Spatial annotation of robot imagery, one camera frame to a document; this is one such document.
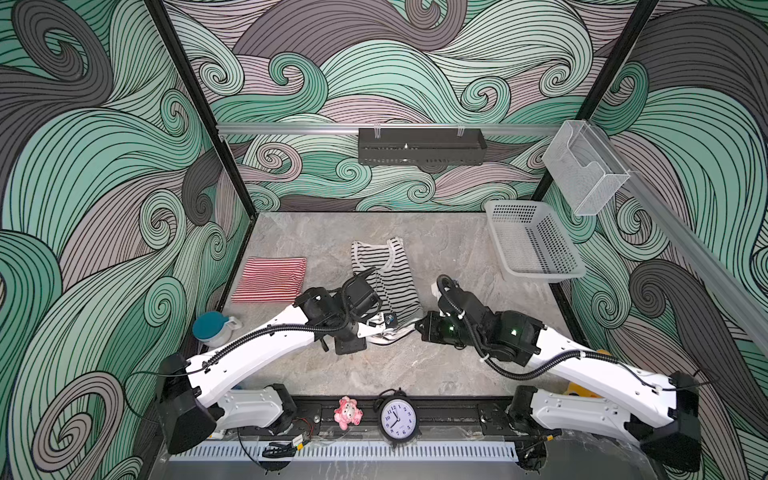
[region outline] folded red striped cloth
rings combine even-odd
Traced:
[[[306,258],[256,258],[245,263],[233,302],[293,303],[304,283]]]

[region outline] plastic basket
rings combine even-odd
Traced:
[[[577,216],[597,215],[629,179],[605,133],[583,120],[563,123],[543,160]]]
[[[547,204],[527,200],[485,203],[504,280],[555,283],[587,273],[563,223]]]

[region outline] wave pattern wallpaper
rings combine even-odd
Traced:
[[[660,12],[695,0],[665,1]],[[560,124],[635,2],[165,0],[219,122]],[[530,196],[549,138],[490,137],[488,163],[357,164],[356,137],[228,138],[259,210],[477,211]]]
[[[710,2],[651,19],[594,121],[768,310],[768,4]],[[566,284],[591,345],[659,372],[701,369],[696,474],[768,475],[768,359],[621,190],[596,217],[558,210],[588,265]]]
[[[3,478],[146,475],[152,370],[248,218],[142,0],[0,2]]]

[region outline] plush toy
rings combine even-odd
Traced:
[[[360,425],[362,418],[362,410],[357,408],[357,400],[348,396],[343,396],[339,400],[339,408],[333,410],[333,414],[333,419],[339,423],[342,430],[346,430],[346,426],[350,423]]]

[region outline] yellow object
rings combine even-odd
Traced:
[[[598,350],[598,353],[603,353],[605,355],[610,355],[609,352],[605,350]],[[577,395],[577,396],[585,396],[590,397],[592,399],[600,399],[600,397],[597,393],[592,392],[591,390],[587,390],[581,385],[576,385],[573,382],[568,383],[568,388],[564,392],[565,395]]]

